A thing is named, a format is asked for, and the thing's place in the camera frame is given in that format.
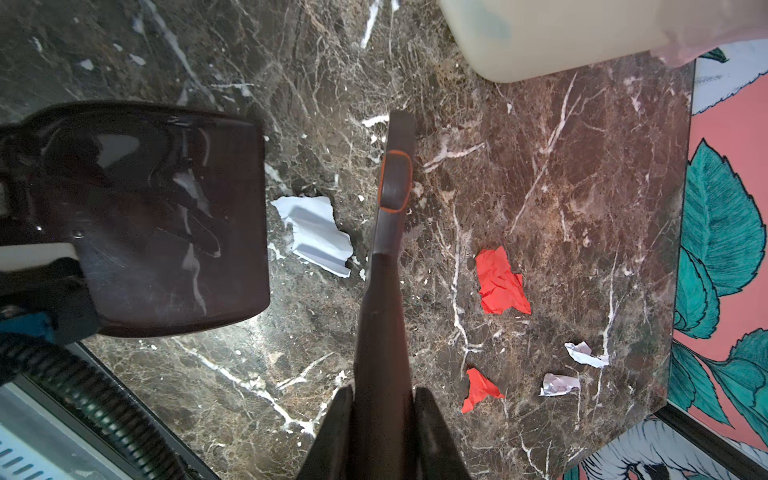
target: pink background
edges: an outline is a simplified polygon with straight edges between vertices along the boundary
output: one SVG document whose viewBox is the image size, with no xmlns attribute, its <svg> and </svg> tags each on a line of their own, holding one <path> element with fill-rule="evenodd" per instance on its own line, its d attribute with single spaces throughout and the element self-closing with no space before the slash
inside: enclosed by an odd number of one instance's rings
<svg viewBox="0 0 768 480">
<path fill-rule="evenodd" d="M 720 155 L 728 157 L 746 191 L 768 221 L 768 75 L 742 88 L 738 94 L 720 102 L 690 120 L 689 157 L 702 138 Z M 768 273 L 761 268 L 744 290 L 720 298 L 720 323 L 710 339 L 692 339 L 675 331 L 674 338 L 693 351 L 712 360 L 725 360 L 733 345 L 755 329 L 768 329 Z M 715 432 L 758 449 L 768 450 L 717 385 L 717 398 L 732 427 L 712 420 L 696 407 L 688 411 Z"/>
</svg>

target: teal leaf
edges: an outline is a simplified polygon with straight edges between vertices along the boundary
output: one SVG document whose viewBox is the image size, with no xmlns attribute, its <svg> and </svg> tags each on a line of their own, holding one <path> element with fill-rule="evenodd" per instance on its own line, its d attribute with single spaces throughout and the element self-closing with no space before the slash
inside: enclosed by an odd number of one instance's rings
<svg viewBox="0 0 768 480">
<path fill-rule="evenodd" d="M 578 465 L 571 468 L 567 472 L 563 474 L 563 480 L 578 480 L 579 479 L 579 471 L 578 471 Z"/>
<path fill-rule="evenodd" d="M 720 48 L 715 48 L 714 50 L 709 50 L 707 53 L 703 55 L 699 55 L 699 58 L 707 58 L 709 60 L 718 61 L 720 63 L 725 63 L 728 61 L 728 57 L 725 56 L 722 50 Z"/>
<path fill-rule="evenodd" d="M 677 341 L 672 342 L 670 359 L 670 401 L 686 411 L 693 405 L 718 422 L 730 425 L 710 376 L 693 353 Z"/>
<path fill-rule="evenodd" d="M 680 244 L 706 266 L 718 296 L 740 292 L 765 255 L 766 227 L 755 200 L 705 140 L 687 169 Z"/>
<path fill-rule="evenodd" d="M 745 335 L 725 362 L 702 360 L 736 410 L 768 443 L 768 332 L 758 329 Z"/>
<path fill-rule="evenodd" d="M 694 339 L 708 339 L 719 320 L 720 299 L 707 268 L 688 250 L 680 248 L 674 328 Z"/>
</svg>

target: orange outline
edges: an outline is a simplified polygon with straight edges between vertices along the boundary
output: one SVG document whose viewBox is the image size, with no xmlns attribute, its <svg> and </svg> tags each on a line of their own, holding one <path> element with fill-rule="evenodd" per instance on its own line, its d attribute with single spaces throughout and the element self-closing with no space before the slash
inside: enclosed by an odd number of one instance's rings
<svg viewBox="0 0 768 480">
<path fill-rule="evenodd" d="M 386 169 L 386 158 L 389 154 L 395 154 L 395 155 L 402 155 L 403 157 L 408 159 L 408 193 L 406 194 L 406 199 L 402 204 L 402 207 L 400 207 L 398 210 L 393 210 L 391 208 L 382 207 L 382 187 L 384 186 L 384 170 Z M 401 150 L 390 150 L 384 153 L 384 160 L 382 162 L 382 173 L 379 176 L 379 193 L 376 198 L 376 203 L 379 205 L 379 208 L 384 210 L 385 212 L 389 214 L 398 214 L 402 212 L 406 205 L 408 205 L 408 199 L 411 197 L 411 187 L 413 185 L 413 162 L 411 161 L 411 156 L 408 155 L 406 152 Z"/>
</svg>

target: beige container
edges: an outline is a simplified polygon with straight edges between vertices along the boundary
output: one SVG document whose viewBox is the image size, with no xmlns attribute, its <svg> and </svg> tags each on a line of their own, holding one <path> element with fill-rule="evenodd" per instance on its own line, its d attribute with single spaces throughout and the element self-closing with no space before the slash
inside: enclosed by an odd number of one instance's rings
<svg viewBox="0 0 768 480">
<path fill-rule="evenodd" d="M 760 11 L 768 5 L 766 0 L 439 1 L 469 64 L 497 82 L 665 45 L 707 46 L 713 33 L 731 28 L 734 19 L 743 23 L 745 5 Z"/>
</svg>

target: crumpled white paper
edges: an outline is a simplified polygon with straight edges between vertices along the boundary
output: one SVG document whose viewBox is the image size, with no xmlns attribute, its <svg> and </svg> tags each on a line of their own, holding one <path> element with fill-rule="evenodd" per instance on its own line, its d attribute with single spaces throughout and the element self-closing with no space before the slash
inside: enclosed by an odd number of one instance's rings
<svg viewBox="0 0 768 480">
<path fill-rule="evenodd" d="M 547 373 L 544 375 L 541 392 L 539 396 L 558 396 L 570 393 L 573 389 L 580 389 L 581 382 L 572 376 L 555 375 Z"/>
<path fill-rule="evenodd" d="M 566 343 L 565 348 L 568 349 L 568 355 L 579 363 L 592 365 L 598 369 L 608 366 L 608 355 L 593 356 L 592 349 L 586 342 L 581 342 L 578 345 Z"/>
<path fill-rule="evenodd" d="M 339 232 L 328 197 L 280 197 L 270 202 L 286 225 L 293 226 L 291 250 L 300 258 L 334 275 L 349 278 L 352 255 L 349 235 Z"/>
</svg>

